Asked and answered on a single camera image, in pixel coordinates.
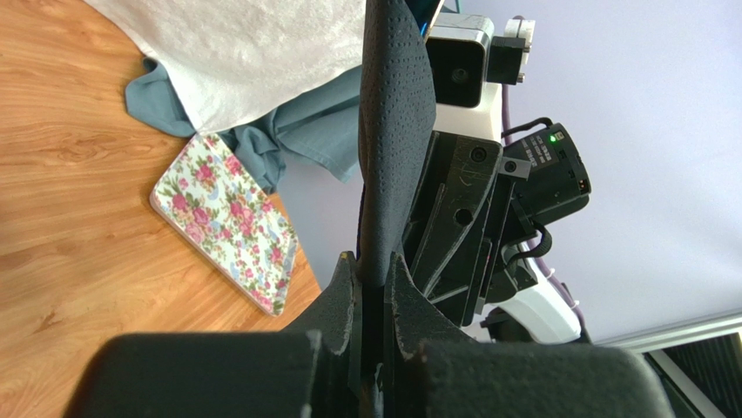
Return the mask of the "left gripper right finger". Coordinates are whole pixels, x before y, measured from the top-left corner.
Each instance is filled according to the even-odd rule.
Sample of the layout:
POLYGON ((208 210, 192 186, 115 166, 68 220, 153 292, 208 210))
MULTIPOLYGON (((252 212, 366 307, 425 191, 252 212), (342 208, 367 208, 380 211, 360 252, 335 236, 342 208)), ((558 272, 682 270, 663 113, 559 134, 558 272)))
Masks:
POLYGON ((481 343, 415 287, 393 254, 384 295, 387 417, 670 417, 636 354, 590 344, 481 343))

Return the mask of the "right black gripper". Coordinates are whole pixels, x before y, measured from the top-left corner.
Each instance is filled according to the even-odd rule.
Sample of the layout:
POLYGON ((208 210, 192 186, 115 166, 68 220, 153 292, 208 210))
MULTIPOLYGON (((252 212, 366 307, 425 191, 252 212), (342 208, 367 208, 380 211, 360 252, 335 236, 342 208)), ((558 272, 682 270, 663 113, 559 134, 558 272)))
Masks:
POLYGON ((472 321, 513 187, 529 175, 530 162, 512 146, 431 134, 403 247, 417 290, 456 326, 472 321))

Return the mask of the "black paper napkin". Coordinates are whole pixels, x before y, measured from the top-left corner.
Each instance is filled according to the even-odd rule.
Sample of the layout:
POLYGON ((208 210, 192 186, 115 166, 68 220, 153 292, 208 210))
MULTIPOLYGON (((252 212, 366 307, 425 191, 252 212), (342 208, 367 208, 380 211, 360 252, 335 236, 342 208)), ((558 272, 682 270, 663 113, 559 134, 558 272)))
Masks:
POLYGON ((411 210, 435 122, 423 38, 403 1, 369 1, 361 66, 358 152, 364 181, 358 278, 383 287, 411 210))

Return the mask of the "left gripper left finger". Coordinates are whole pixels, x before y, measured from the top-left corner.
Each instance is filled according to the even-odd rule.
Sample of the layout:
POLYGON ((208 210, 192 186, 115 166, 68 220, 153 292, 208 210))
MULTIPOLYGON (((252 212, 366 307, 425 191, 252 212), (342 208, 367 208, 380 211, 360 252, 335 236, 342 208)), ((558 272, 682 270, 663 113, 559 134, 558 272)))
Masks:
POLYGON ((355 417, 355 258, 279 332, 122 334, 91 358, 67 417, 355 417))

